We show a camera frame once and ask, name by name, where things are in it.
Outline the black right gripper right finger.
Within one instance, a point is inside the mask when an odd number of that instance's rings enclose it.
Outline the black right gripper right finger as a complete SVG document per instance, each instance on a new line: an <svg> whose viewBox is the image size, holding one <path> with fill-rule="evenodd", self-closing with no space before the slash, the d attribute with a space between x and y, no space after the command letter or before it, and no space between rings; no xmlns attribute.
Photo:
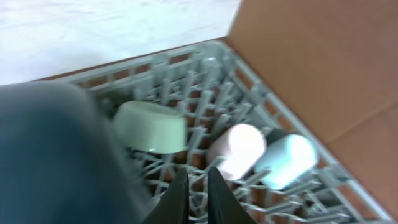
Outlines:
<svg viewBox="0 0 398 224"><path fill-rule="evenodd" d="M208 224L256 224L216 167L208 172Z"/></svg>

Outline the brown cardboard box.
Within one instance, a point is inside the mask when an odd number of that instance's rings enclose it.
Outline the brown cardboard box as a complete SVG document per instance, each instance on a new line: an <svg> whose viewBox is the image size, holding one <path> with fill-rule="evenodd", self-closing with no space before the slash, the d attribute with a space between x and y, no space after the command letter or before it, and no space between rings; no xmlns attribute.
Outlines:
<svg viewBox="0 0 398 224"><path fill-rule="evenodd" d="M229 41L397 216L397 2L247 0Z"/></svg>

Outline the dark blue bowl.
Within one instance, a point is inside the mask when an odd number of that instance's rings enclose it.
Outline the dark blue bowl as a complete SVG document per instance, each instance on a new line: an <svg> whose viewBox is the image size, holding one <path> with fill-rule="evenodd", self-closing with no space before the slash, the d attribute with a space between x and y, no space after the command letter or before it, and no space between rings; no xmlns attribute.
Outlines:
<svg viewBox="0 0 398 224"><path fill-rule="evenodd" d="M2 223L140 223L146 191L82 88L1 87Z"/></svg>

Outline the light blue cup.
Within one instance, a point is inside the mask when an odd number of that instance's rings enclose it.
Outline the light blue cup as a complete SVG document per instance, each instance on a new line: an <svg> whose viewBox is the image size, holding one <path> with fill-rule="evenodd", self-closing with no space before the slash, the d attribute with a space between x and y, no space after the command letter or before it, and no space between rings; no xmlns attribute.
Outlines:
<svg viewBox="0 0 398 224"><path fill-rule="evenodd" d="M255 163L254 172L269 170L261 182L270 189L286 188L318 163L316 147L302 135L274 129L266 136L266 142L267 148Z"/></svg>

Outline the grey dishwasher rack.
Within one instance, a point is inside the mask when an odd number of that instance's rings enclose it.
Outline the grey dishwasher rack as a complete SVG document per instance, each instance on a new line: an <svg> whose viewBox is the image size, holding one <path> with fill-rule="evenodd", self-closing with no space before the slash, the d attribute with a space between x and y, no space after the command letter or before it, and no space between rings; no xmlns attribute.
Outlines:
<svg viewBox="0 0 398 224"><path fill-rule="evenodd" d="M155 207L179 168L190 178L191 223L207 221L205 154L235 124L251 124L267 134L283 129L314 143L318 167L273 190L248 172L229 182L241 205L258 223L393 223L394 219L362 188L291 110L226 44L208 41L118 62L64 77L87 89L113 117L129 100L177 109L187 119L188 143L182 152L157 155L131 151L146 185L147 209Z"/></svg>

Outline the pink cup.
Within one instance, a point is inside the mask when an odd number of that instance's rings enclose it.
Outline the pink cup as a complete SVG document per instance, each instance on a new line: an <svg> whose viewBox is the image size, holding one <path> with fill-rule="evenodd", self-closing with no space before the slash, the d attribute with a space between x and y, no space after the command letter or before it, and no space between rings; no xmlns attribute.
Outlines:
<svg viewBox="0 0 398 224"><path fill-rule="evenodd" d="M263 155L267 141L262 132L250 124L237 124L223 133L207 150L206 163L224 157L216 167L225 180L242 178Z"/></svg>

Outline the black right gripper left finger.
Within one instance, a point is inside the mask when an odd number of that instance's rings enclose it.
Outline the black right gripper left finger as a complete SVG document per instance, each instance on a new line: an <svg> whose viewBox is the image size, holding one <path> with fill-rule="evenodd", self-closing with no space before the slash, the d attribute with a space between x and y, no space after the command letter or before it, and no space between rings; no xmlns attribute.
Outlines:
<svg viewBox="0 0 398 224"><path fill-rule="evenodd" d="M188 224L189 179L185 168L180 169L157 206L142 224Z"/></svg>

